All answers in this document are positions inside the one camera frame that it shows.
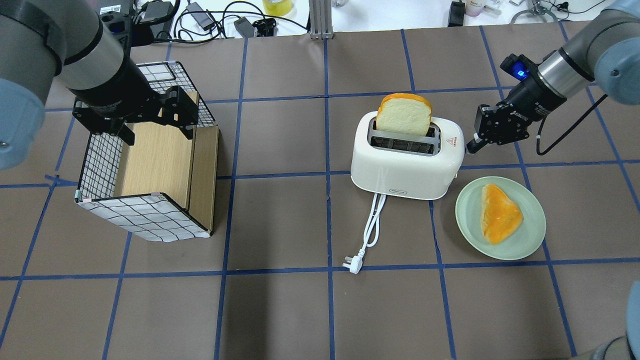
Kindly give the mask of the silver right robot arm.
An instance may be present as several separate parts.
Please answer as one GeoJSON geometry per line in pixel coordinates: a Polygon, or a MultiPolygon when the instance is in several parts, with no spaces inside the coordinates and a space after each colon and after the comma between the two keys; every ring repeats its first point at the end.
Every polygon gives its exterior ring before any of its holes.
{"type": "Polygon", "coordinates": [[[488,144],[527,139],[529,125],[544,121],[592,82],[618,103],[638,105],[639,14],[637,0],[617,0],[541,63],[525,55],[505,57],[500,68],[519,83],[505,100],[478,106],[467,153],[477,153],[488,144]]]}

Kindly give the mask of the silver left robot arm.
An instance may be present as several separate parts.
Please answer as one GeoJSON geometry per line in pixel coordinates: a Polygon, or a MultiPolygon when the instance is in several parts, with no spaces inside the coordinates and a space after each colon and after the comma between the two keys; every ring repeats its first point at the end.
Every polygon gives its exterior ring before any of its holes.
{"type": "Polygon", "coordinates": [[[130,58],[132,47],[154,42],[152,26],[171,18],[100,14],[84,0],[3,0],[1,168],[28,157],[54,78],[76,96],[73,115],[90,133],[132,146],[128,124],[152,122],[192,139],[198,104],[179,86],[152,89],[130,58]]]}

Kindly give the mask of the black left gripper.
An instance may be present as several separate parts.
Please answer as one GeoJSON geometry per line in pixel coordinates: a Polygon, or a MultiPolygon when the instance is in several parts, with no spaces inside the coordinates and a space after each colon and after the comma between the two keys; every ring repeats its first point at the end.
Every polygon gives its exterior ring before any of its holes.
{"type": "Polygon", "coordinates": [[[110,82],[89,89],[73,89],[73,116],[94,135],[107,133],[128,146],[135,145],[135,133],[126,122],[156,122],[178,128],[188,141],[199,123],[199,94],[179,85],[165,93],[146,82],[110,82]]]}

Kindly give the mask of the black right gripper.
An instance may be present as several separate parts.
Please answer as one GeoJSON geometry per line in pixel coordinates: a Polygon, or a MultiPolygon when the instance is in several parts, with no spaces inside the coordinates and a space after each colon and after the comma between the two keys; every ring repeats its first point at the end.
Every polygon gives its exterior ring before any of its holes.
{"type": "Polygon", "coordinates": [[[466,144],[466,153],[475,154],[489,144],[505,145],[528,139],[528,127],[543,118],[539,105],[534,100],[478,105],[475,132],[466,144]]]}

